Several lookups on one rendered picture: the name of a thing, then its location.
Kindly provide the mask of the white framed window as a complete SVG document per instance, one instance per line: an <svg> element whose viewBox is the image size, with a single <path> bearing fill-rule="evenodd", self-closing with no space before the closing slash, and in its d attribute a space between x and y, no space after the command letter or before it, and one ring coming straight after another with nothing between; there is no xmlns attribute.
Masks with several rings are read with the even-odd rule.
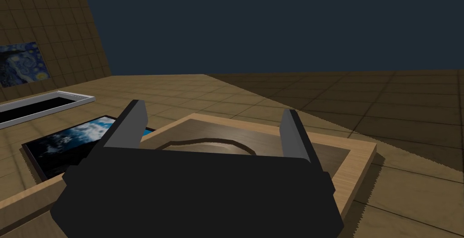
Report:
<svg viewBox="0 0 464 238"><path fill-rule="evenodd" d="M96 97L54 91L0 105L0 129L91 103Z"/></svg>

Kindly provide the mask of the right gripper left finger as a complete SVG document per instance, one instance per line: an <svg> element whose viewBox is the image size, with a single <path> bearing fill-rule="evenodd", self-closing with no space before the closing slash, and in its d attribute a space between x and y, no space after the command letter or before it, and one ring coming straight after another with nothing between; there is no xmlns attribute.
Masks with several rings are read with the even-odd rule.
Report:
<svg viewBox="0 0 464 238"><path fill-rule="evenodd" d="M104 133L95 149L104 147L138 148L147 123L148 115L145 102L132 100Z"/></svg>

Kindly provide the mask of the blue cloud picture black frame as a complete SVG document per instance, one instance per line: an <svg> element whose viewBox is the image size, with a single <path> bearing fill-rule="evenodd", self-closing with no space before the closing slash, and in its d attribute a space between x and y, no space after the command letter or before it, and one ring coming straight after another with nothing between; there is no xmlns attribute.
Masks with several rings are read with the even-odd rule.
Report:
<svg viewBox="0 0 464 238"><path fill-rule="evenodd" d="M115 120L104 115L22 144L21 155L35 183L47 181L70 165L79 164Z"/></svg>

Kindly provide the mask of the wooden framed cabinet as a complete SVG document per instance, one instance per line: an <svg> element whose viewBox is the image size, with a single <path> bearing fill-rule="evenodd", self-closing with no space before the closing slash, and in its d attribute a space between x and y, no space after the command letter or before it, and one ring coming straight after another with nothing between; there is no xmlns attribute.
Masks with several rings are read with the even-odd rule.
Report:
<svg viewBox="0 0 464 238"><path fill-rule="evenodd" d="M323 169L332 177L334 199L344 217L375 156L376 144L312 132L308 137ZM221 144L218 139L235 143ZM191 114L143 136L140 146L244 153L236 143L257 155L282 155L278 127L202 114ZM64 188L58 175L0 201L0 238L66 238L49 213Z"/></svg>

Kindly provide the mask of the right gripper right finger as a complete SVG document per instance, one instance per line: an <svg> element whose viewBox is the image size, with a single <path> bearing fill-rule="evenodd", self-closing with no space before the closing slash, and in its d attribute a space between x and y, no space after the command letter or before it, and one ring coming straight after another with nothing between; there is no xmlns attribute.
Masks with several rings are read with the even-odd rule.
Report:
<svg viewBox="0 0 464 238"><path fill-rule="evenodd" d="M285 109L279 126L280 141L284 157L302 158L311 164L318 164L319 159L298 112Z"/></svg>

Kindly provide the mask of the starry night painting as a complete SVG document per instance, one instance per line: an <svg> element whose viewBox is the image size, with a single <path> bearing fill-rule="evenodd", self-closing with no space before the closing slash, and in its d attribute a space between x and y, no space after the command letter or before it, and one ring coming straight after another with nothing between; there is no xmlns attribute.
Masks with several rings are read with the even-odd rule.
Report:
<svg viewBox="0 0 464 238"><path fill-rule="evenodd" d="M3 88L47 80L50 73L36 42L0 46Z"/></svg>

